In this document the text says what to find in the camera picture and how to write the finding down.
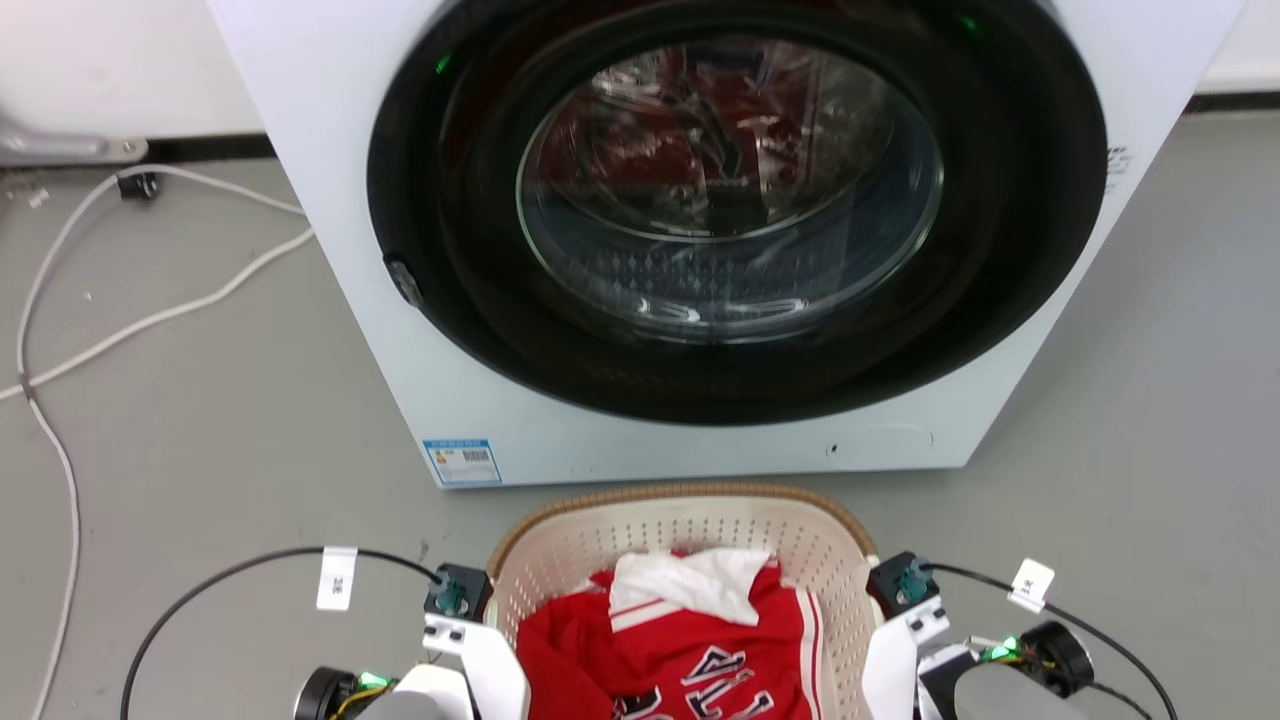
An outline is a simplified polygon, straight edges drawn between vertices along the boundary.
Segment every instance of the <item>white tag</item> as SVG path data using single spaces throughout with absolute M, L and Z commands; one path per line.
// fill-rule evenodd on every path
M 351 587 L 356 583 L 355 547 L 324 548 L 320 561 L 320 587 L 316 589 L 316 610 L 338 610 L 344 612 L 351 607 Z
M 1014 592 L 1009 593 L 1009 601 L 1039 615 L 1044 610 L 1044 593 L 1052 582 L 1053 569 L 1028 557 L 1014 577 Z

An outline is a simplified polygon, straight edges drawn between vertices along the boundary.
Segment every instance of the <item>clothing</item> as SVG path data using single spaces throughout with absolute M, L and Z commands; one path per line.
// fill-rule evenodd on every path
M 755 577 L 755 626 L 655 600 L 609 612 L 600 591 L 556 598 L 520 624 L 516 655 L 530 720 L 820 720 L 822 619 L 817 598 Z
M 628 552 L 613 568 L 609 612 L 663 600 L 730 623 L 755 625 L 759 616 L 748 596 L 772 555 L 768 550 L 737 547 L 685 556 Z

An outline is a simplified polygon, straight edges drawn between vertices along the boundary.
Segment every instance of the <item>white cable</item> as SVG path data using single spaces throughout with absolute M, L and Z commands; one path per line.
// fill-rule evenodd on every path
M 67 475 L 67 495 L 72 506 L 72 564 L 67 570 L 67 589 L 63 591 L 63 614 L 58 621 L 58 632 L 54 635 L 54 650 L 49 655 L 49 667 L 45 670 L 45 682 L 40 684 L 40 696 L 36 701 L 36 710 L 31 712 L 31 720 L 40 720 L 45 714 L 45 703 L 49 702 L 49 692 L 54 689 L 54 676 L 58 674 L 58 661 L 63 656 L 63 644 L 67 641 L 67 624 L 72 615 L 72 598 L 76 596 L 76 579 L 79 577 L 79 489 L 76 487 L 76 473 L 72 471 L 72 460 L 67 456 L 63 441 L 58 439 L 58 433 L 49 427 L 49 420 L 40 410 L 40 404 L 32 397 L 27 401 L 31 411 L 36 414 L 40 429 L 45 430 L 49 442 L 54 443 L 58 459 L 63 461 L 63 474 Z
M 67 373 L 74 370 L 76 368 L 79 368 L 84 363 L 88 363 L 90 360 L 97 357 L 99 355 L 106 352 L 108 350 L 115 347 L 116 345 L 124 342 L 125 340 L 138 334 L 140 332 L 152 325 L 157 325 L 165 320 L 172 320 L 179 315 L 186 315 L 187 313 L 193 313 L 202 307 L 209 307 L 210 305 L 221 301 L 228 295 L 234 292 L 236 288 L 244 284 L 244 281 L 252 277 L 253 273 L 261 270 L 264 265 L 266 265 L 271 260 L 275 260 L 280 255 L 284 255 L 285 252 L 292 252 L 293 250 L 302 247 L 312 237 L 315 237 L 315 231 L 307 228 L 307 231 L 300 234 L 298 237 L 294 237 L 293 240 L 278 245 L 271 250 L 268 250 L 266 252 L 259 255 L 256 260 L 246 265 L 243 270 L 237 273 L 236 277 L 232 278 L 230 282 L 224 284 L 221 290 L 219 290 L 218 292 L 206 295 L 205 297 L 200 297 L 197 300 L 192 300 L 191 302 L 183 302 L 182 305 L 169 307 L 168 310 L 161 310 L 155 315 L 148 315 L 146 318 L 142 318 L 141 320 L 113 333 L 110 337 L 102 340 L 101 342 L 99 342 L 93 347 L 90 347 L 84 352 L 81 352 L 79 355 L 72 357 L 70 360 L 61 363 L 56 368 L 46 370 L 36 377 L 28 378 L 27 384 L 31 386 L 32 388 L 37 388 L 50 380 L 65 375 Z M 15 395 L 22 395 L 22 386 L 13 386 L 10 388 L 0 391 L 0 400 L 8 400 Z
M 36 301 L 40 300 L 40 293 L 45 288 L 45 281 L 47 279 L 49 273 L 58 259 L 59 251 L 61 251 L 61 247 L 67 242 L 67 238 L 70 237 L 72 229 L 76 227 L 76 223 L 79 222 L 84 211 L 88 210 L 88 208 L 93 204 L 93 201 L 101 197 L 102 193 L 105 193 L 108 190 L 110 190 L 116 184 L 116 178 L 131 177 L 142 173 L 164 173 L 164 174 L 183 177 L 211 187 L 216 187 L 219 190 L 225 190 L 228 192 L 242 195 L 251 200 L 256 200 L 265 205 L 270 205 L 271 208 L 278 208 L 288 213 L 305 215 L 302 208 L 298 208 L 297 205 L 282 202 L 279 200 L 275 200 L 274 197 L 268 197 L 265 195 L 253 192 L 252 190 L 241 187 L 238 184 L 233 184 L 225 181 L 193 173 L 191 170 L 184 170 L 182 168 L 173 168 L 169 165 L 155 165 L 155 164 L 136 165 L 133 168 L 122 170 L 106 178 L 105 181 L 99 183 L 97 187 L 91 190 L 90 193 L 84 196 L 84 200 L 81 200 L 81 204 L 77 205 L 74 210 L 72 210 L 72 214 L 67 218 L 67 222 L 63 224 L 63 229 L 58 233 L 58 238 L 54 240 L 54 243 L 52 246 L 50 246 L 49 252 L 45 254 L 45 259 L 41 261 L 40 269 L 36 270 L 36 279 L 31 284 L 31 292 L 27 293 L 27 302 L 23 305 L 22 318 L 18 322 L 17 356 L 18 356 L 18 374 L 20 378 L 26 378 L 27 374 L 27 363 L 26 363 L 27 331 L 28 327 L 31 325 L 32 311 L 36 307 Z M 36 378 L 28 378 L 27 386 L 33 388 L 38 384 L 46 383 L 54 378 L 69 373 L 74 368 L 78 368 L 79 365 L 87 363 L 88 360 L 101 355 L 110 347 L 114 347 L 115 345 L 123 342 L 124 340 L 155 324 L 163 323 L 172 318 L 177 318 L 179 315 L 184 315 L 187 313 L 192 313 L 195 310 L 200 310 L 201 307 L 207 307 L 209 305 L 212 305 L 223 300 L 224 297 L 230 295 L 236 288 L 243 284 L 244 281 L 247 281 L 251 275 L 253 275 L 253 273 L 265 266 L 268 263 L 275 260 L 276 258 L 284 255 L 285 252 L 289 252 L 291 250 L 301 247 L 307 240 L 311 240 L 315 232 L 311 228 L 307 228 L 306 232 L 291 240 L 289 242 L 285 242 L 280 246 L 271 249 L 268 252 L 264 252 L 260 258 L 250 263 L 243 270 L 241 270 L 234 278 L 232 278 L 229 283 L 223 286 L 223 288 L 219 290 L 218 292 L 207 295 L 198 300 L 193 300 L 191 302 L 184 302 L 182 305 L 178 305 L 177 307 L 170 307 L 169 310 L 156 313 L 155 315 L 151 315 L 148 318 L 143 318 L 142 320 L 138 320 L 137 323 L 133 323 L 132 325 L 104 340 L 102 342 L 99 342 L 97 345 L 86 350 L 84 352 L 81 352 L 76 357 L 72 357 L 67 363 L 63 363 L 61 365 L 54 368 L 52 370 L 42 373 Z M 14 395 L 20 395 L 23 389 L 24 388 L 20 384 L 5 389 L 0 392 L 0 400 L 4 400 L 6 397 L 13 397 Z M 45 679 L 40 685 L 40 696 L 36 700 L 36 708 L 31 714 L 32 720 L 41 720 L 41 716 L 45 712 L 45 706 L 49 702 L 50 692 L 52 691 L 54 687 L 54 678 L 58 675 L 58 664 L 61 660 L 63 644 L 67 639 L 67 626 L 70 621 L 72 601 L 76 597 L 76 582 L 79 577 L 81 515 L 79 515 L 79 489 L 77 488 L 76 484 L 76 473 L 72 470 L 72 461 L 70 457 L 67 455 L 67 448 L 63 446 L 63 442 L 58 438 L 58 433 L 55 433 L 52 427 L 50 427 L 49 420 L 45 419 L 45 414 L 41 410 L 40 404 L 36 401 L 36 398 L 33 396 L 28 397 L 27 402 L 28 405 L 31 405 L 31 411 L 36 415 L 36 421 L 40 423 L 41 429 L 45 430 L 45 434 L 49 437 L 49 442 L 54 445 L 54 448 L 58 451 L 58 457 L 63 462 L 63 474 L 67 477 L 67 493 L 70 500 L 70 511 L 72 511 L 72 559 L 70 559 L 70 568 L 67 573 L 67 589 L 63 593 L 61 615 L 59 616 L 58 620 L 58 630 L 56 634 L 54 635 L 54 647 L 49 655 L 49 666 L 45 670 Z

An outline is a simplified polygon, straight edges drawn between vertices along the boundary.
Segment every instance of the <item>gray floor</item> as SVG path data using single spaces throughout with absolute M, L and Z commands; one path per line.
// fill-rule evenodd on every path
M 197 168 L 276 196 L 273 163 Z M 0 377 L 22 296 L 97 176 L 46 178 L 0 210 Z M 1274 716 L 1280 591 L 1280 117 L 1184 120 L 973 462 L 957 471 L 795 478 L 837 497 L 882 550 L 1011 575 L 1128 643 L 1185 717 Z M 297 218 L 172 182 L 105 202 L 35 318 L 40 370 L 128 322 L 210 292 Z M 113 717 L 133 648 L 192 584 L 251 555 L 361 544 L 483 564 L 525 512 L 589 489 L 442 493 L 320 249 L 223 305 L 145 333 L 41 391 L 79 473 L 84 556 L 46 717 Z M 29 712 L 68 553 L 58 460 L 20 400 L 0 404 L 0 697 Z M 142 667 L 134 717 L 288 717 L 317 664 L 394 673 L 417 657 L 421 587 L 361 565 L 346 615 L 314 607 L 315 560 L 196 601 Z M 954 620 L 1000 635 L 1033 618 L 943 580 Z M 1094 647 L 1100 676 L 1152 692 Z M 1093 717 L 1130 717 L 1101 697 Z

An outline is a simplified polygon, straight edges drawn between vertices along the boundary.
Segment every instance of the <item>energy label sticker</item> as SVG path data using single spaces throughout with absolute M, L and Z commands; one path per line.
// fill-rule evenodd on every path
M 442 486 L 502 484 L 498 462 L 486 439 L 422 441 Z

